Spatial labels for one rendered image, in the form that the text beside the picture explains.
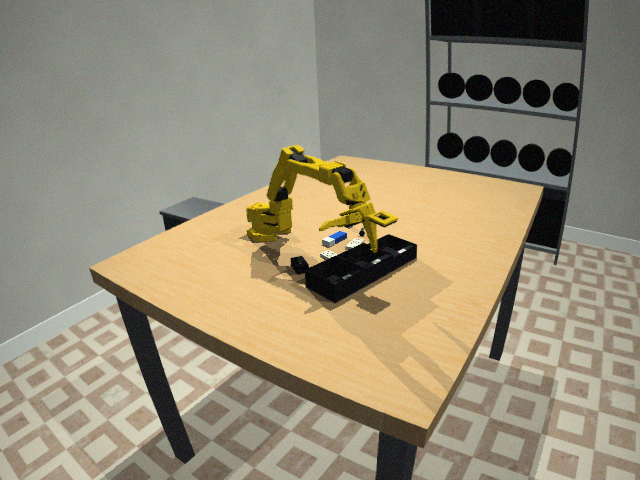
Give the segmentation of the white domino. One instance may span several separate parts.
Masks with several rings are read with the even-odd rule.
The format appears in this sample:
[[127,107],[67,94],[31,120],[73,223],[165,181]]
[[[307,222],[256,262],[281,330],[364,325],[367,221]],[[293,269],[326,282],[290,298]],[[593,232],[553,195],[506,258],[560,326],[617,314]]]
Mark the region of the white domino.
[[336,254],[336,253],[334,253],[334,252],[332,252],[332,251],[330,251],[330,250],[327,250],[327,251],[325,251],[325,252],[320,253],[320,256],[321,256],[321,257],[323,257],[323,258],[325,258],[325,259],[332,258],[332,257],[334,257],[334,256],[336,256],[336,255],[338,255],[338,254]]
[[365,240],[363,239],[358,239],[358,238],[354,238],[349,244],[346,245],[346,249],[351,249],[355,246],[358,246],[362,243],[365,243]]

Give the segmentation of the black 9v battery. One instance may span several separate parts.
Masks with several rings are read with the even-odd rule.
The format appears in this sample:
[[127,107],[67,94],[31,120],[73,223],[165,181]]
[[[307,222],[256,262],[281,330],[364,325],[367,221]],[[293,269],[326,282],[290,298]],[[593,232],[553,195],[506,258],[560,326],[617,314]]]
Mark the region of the black 9v battery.
[[295,270],[296,274],[305,273],[305,269],[309,268],[309,264],[303,258],[303,256],[293,257],[291,259],[291,266]]

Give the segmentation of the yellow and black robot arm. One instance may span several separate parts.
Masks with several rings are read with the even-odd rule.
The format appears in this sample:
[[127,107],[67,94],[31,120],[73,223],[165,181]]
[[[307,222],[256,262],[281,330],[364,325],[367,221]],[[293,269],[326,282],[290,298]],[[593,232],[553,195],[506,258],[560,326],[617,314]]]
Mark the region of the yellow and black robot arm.
[[[247,236],[255,242],[276,242],[276,231],[278,234],[291,233],[293,202],[288,195],[292,193],[297,174],[333,185],[337,199],[345,205],[366,204],[371,200],[365,182],[358,178],[353,168],[346,168],[345,164],[337,161],[328,164],[321,159],[304,156],[304,152],[299,145],[282,148],[267,191],[269,205],[258,203],[248,208],[252,228],[247,230]],[[347,182],[350,186],[345,187]]]

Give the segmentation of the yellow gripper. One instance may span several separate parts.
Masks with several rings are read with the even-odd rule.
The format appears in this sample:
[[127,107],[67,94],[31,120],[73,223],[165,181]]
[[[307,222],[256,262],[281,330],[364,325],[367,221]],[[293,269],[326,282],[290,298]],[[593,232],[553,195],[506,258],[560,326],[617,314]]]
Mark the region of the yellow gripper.
[[349,210],[346,210],[348,212],[344,211],[339,214],[342,217],[326,221],[319,228],[319,231],[324,231],[325,229],[328,229],[330,227],[336,227],[338,225],[339,225],[338,227],[347,228],[347,227],[362,223],[367,233],[367,237],[369,239],[372,251],[373,253],[376,253],[377,252],[377,224],[385,228],[391,224],[396,223],[398,220],[398,217],[393,216],[385,211],[380,211],[376,213],[372,202],[368,202],[368,203],[364,204],[364,206],[361,206],[360,203],[349,206]]

